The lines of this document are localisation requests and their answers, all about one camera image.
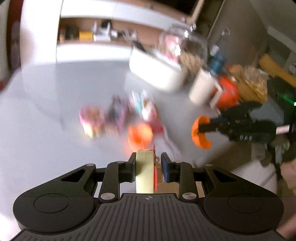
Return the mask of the red yellow toy camera keychain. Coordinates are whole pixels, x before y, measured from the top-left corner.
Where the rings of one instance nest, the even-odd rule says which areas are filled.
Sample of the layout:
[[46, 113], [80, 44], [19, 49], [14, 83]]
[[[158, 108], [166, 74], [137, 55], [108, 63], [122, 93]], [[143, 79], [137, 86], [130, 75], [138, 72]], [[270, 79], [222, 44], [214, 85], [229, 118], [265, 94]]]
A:
[[153, 194], [158, 191], [158, 184], [162, 183], [161, 163], [156, 156], [156, 147], [139, 150], [136, 153], [136, 193]]

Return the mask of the orange plastic capsule half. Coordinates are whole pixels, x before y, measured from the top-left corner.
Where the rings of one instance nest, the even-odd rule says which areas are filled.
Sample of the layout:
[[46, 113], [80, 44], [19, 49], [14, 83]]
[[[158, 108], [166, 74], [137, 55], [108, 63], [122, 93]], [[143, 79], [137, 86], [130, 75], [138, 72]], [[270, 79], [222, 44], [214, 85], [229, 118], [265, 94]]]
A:
[[211, 148], [212, 142], [206, 138], [205, 133], [200, 132], [200, 127], [201, 125], [206, 125], [209, 123], [210, 119], [208, 117], [200, 116], [194, 121], [191, 129], [191, 137], [193, 143], [195, 144], [195, 146], [205, 150]]

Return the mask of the red white paddle package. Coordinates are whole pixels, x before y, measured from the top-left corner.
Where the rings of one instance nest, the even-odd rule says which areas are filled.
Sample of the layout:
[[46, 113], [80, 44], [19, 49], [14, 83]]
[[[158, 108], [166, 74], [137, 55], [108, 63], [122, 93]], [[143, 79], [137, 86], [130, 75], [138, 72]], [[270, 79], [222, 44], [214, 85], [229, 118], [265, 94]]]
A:
[[175, 160], [181, 159], [181, 151], [179, 148], [173, 143], [173, 141], [169, 138], [168, 131], [166, 127], [159, 121], [159, 120], [153, 120], [150, 122], [150, 125], [152, 127], [152, 132], [156, 136], [162, 136], [166, 145], [171, 150], [173, 157]]

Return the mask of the orange round toy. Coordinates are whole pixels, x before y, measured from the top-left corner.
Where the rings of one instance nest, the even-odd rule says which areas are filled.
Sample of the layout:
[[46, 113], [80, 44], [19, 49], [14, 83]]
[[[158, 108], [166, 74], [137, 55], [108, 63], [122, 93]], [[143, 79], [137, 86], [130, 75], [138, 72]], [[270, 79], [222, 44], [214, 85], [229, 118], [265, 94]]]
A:
[[216, 105], [217, 108], [223, 110], [236, 106], [239, 102], [239, 92], [236, 84], [225, 76], [220, 77], [219, 83], [223, 92]]

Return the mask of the white ribbed mug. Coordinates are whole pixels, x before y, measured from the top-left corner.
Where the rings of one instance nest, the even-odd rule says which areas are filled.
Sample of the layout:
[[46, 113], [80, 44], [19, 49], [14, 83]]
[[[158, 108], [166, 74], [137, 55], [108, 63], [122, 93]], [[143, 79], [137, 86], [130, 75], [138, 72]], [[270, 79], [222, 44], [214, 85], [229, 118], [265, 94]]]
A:
[[209, 104], [215, 108], [222, 93], [218, 74], [212, 69], [201, 68], [189, 91], [189, 99], [197, 106]]

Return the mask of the small doll figurine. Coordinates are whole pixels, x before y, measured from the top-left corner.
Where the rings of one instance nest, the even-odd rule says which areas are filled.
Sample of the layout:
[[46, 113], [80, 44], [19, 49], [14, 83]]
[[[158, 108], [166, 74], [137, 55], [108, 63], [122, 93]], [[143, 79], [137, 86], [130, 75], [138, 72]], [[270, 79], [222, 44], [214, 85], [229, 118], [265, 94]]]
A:
[[123, 130], [128, 112], [128, 100], [114, 95], [111, 105], [105, 113], [104, 126], [108, 135], [118, 135]]

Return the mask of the yellow pink toy cake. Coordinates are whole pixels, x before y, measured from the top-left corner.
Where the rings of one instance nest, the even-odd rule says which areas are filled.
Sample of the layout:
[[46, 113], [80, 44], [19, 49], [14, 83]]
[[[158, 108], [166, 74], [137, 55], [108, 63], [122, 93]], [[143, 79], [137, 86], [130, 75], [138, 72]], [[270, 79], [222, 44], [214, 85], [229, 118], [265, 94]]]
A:
[[99, 137], [104, 127], [104, 116], [98, 106], [85, 106], [79, 111], [84, 133], [89, 138]]

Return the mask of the blue container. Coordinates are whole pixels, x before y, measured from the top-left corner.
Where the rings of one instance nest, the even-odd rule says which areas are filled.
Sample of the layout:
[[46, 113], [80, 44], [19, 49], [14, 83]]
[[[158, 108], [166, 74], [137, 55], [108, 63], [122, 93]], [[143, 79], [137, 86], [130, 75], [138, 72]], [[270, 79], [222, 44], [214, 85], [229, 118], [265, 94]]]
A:
[[224, 55], [222, 55], [219, 51], [220, 48], [217, 45], [213, 45], [208, 54], [209, 68], [216, 74], [221, 73], [227, 61], [227, 58]]

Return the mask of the white pink plush toy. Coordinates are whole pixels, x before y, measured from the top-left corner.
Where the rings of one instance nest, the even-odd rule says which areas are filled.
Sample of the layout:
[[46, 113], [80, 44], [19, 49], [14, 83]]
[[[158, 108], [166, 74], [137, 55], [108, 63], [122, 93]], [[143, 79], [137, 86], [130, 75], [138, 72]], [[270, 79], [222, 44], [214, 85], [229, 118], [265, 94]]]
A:
[[158, 111], [153, 98], [147, 91], [132, 91], [129, 97], [130, 108], [144, 121], [155, 121], [158, 119]]

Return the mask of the white tissue box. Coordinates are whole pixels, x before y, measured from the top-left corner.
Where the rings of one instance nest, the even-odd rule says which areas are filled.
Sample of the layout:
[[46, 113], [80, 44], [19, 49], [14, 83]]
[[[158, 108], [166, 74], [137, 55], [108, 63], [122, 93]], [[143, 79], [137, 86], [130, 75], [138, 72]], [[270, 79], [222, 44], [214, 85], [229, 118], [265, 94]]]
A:
[[156, 49], [142, 51], [133, 47], [129, 69], [136, 77], [163, 92], [179, 90], [188, 76], [187, 68], [170, 60]]

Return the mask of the glass jar with peanuts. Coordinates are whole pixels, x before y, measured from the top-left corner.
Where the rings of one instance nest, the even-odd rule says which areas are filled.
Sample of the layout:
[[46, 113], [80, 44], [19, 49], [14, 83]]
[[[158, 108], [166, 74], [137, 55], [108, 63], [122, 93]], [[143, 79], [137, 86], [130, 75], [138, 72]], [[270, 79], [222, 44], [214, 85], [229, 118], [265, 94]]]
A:
[[196, 25], [172, 25], [159, 36], [159, 50], [195, 76], [206, 63], [208, 43], [196, 32]]

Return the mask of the white wall shelf unit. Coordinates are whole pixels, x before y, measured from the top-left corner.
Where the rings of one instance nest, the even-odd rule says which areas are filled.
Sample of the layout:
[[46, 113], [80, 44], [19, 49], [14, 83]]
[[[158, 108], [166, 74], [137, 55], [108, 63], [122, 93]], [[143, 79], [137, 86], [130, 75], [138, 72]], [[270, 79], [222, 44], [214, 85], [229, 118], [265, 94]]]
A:
[[63, 1], [56, 60], [126, 60], [133, 41], [156, 48], [171, 26], [194, 25], [203, 4], [194, 1], [186, 15], [156, 1]]

